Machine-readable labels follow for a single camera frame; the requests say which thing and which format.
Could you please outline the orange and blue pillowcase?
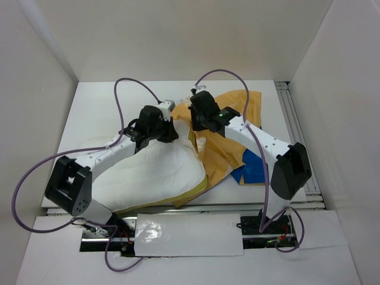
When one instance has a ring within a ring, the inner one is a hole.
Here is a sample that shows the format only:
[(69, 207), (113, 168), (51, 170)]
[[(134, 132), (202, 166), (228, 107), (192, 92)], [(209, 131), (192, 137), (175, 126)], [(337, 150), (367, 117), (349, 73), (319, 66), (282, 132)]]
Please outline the orange and blue pillowcase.
[(200, 92), (175, 107), (175, 120), (192, 128), (192, 140), (207, 175), (205, 185), (175, 199), (180, 207), (200, 197), (231, 176), (234, 186), (261, 186), (267, 178), (261, 154), (265, 132), (261, 130), (261, 93), (234, 90), (212, 97)]

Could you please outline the white pillow yellow trim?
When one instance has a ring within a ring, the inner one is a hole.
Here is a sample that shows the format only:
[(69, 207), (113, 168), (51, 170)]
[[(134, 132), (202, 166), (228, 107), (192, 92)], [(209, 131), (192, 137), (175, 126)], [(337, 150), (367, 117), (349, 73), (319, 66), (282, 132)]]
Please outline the white pillow yellow trim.
[(199, 160), (189, 122), (176, 120), (179, 138), (149, 142), (137, 154), (103, 172), (92, 184), (92, 197), (123, 213), (135, 208), (176, 202), (204, 190), (207, 175)]

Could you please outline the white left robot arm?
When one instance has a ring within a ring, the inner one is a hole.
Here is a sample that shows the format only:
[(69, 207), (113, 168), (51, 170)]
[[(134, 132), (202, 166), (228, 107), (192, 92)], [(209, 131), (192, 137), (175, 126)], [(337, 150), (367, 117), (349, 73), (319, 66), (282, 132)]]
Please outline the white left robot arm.
[(171, 112), (175, 103), (166, 100), (157, 106), (144, 106), (105, 148), (88, 151), (76, 158), (57, 159), (45, 190), (45, 197), (73, 217), (96, 226), (104, 237), (125, 227), (117, 215), (92, 197), (93, 182), (106, 170), (147, 147), (152, 140), (171, 143), (178, 138)]

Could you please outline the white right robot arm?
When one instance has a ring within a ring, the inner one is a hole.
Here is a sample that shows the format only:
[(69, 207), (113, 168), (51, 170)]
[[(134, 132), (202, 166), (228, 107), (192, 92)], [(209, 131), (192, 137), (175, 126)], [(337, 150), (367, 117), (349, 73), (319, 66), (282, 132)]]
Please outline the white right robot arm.
[(260, 156), (265, 176), (265, 197), (259, 232), (271, 233), (280, 225), (279, 217), (290, 206), (296, 193), (311, 178), (306, 148), (291, 145), (247, 121), (231, 107), (219, 108), (206, 90), (193, 88), (190, 97), (193, 130), (209, 130), (239, 143)]

